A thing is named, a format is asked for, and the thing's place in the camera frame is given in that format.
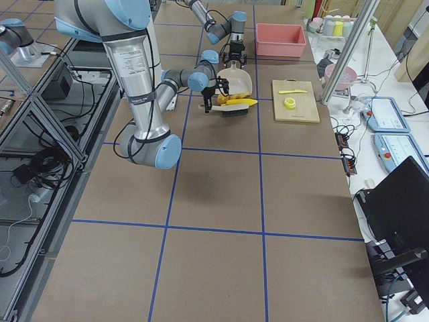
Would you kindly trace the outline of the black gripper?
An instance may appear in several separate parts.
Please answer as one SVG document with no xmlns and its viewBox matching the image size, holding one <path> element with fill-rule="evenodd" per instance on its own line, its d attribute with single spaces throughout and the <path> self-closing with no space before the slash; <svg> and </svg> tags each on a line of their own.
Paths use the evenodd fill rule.
<svg viewBox="0 0 429 322">
<path fill-rule="evenodd" d="M 240 66 L 247 64 L 247 55 L 244 54 L 245 45 L 242 40 L 230 40 L 221 48 L 222 64 L 238 62 Z"/>
<path fill-rule="evenodd" d="M 208 86 L 201 92 L 204 100 L 204 112 L 208 113 L 212 109 L 212 96 L 216 90 L 219 90 L 223 96 L 229 95 L 229 82 L 226 78 L 217 76 L 214 79 L 210 79 Z"/>
</svg>

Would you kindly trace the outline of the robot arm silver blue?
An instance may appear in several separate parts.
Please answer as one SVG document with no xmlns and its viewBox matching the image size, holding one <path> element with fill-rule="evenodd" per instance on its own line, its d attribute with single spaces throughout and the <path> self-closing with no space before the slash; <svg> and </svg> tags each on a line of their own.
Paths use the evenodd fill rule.
<svg viewBox="0 0 429 322">
<path fill-rule="evenodd" d="M 211 10 L 207 10 L 201 1 L 175 1 L 175 3 L 191 10 L 195 14 L 203 25 L 207 38 L 212 45 L 218 44 L 224 38 L 228 38 L 219 54 L 225 66 L 238 64 L 239 68 L 242 69 L 247 64 L 243 39 L 247 21 L 246 12 L 234 11 L 228 17 L 218 12 L 224 19 L 224 21 L 218 23 L 210 14 Z"/>
<path fill-rule="evenodd" d="M 154 47 L 148 27 L 149 1 L 55 1 L 56 28 L 78 40 L 101 43 L 114 75 L 125 92 L 133 114 L 121 136 L 121 157 L 134 164 L 172 168 L 182 151 L 180 138 L 162 119 L 171 100 L 182 87 L 210 99 L 217 88 L 229 89 L 217 74 L 219 55 L 206 50 L 194 68 L 170 69 L 155 84 L 149 58 Z"/>
</svg>

